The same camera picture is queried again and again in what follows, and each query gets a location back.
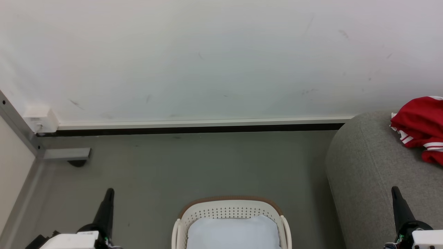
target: wall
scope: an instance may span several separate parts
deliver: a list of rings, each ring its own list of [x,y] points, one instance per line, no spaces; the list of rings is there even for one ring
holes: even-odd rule
[[[1,117],[0,137],[1,234],[35,157]]]
[[[61,124],[352,116],[443,95],[442,1],[0,4],[0,89]]]

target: floor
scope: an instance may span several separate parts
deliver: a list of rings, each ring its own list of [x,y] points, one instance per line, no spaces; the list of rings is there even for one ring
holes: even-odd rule
[[[257,195],[275,201],[294,248],[345,248],[323,168],[335,131],[237,132],[42,138],[47,148],[91,147],[89,162],[45,166],[33,234],[72,233],[92,222],[115,189],[113,241],[125,249],[171,246],[190,201]]]

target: basket rim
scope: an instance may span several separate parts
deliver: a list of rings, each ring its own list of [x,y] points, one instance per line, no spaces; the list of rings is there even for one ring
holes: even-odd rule
[[[203,203],[203,202],[214,202],[214,201],[229,201],[229,200],[245,200],[245,201],[259,201],[259,202],[265,202],[269,205],[271,205],[278,213],[278,215],[283,215],[282,210],[280,207],[270,199],[267,199],[265,197],[259,197],[259,196],[250,196],[250,195],[224,195],[224,196],[214,196],[214,197],[206,197],[194,200],[187,204],[182,211],[180,212],[179,218],[182,219],[185,212],[192,207],[195,204]]]

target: white robot part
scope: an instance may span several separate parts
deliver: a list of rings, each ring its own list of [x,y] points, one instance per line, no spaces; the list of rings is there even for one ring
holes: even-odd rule
[[[40,249],[94,249],[96,238],[97,235],[91,232],[63,233],[50,238]]]
[[[443,249],[443,230],[417,230],[412,232],[414,245],[420,249]]]

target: basket handle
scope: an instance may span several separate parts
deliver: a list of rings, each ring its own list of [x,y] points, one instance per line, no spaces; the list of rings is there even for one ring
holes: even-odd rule
[[[179,230],[180,219],[177,219],[174,224],[174,228],[172,229],[172,239],[171,239],[171,248],[177,248],[177,232]]]
[[[286,244],[288,245],[288,249],[292,249],[292,236],[291,229],[289,229],[289,223],[283,215],[281,215],[280,217],[283,221],[284,230],[286,232]]]

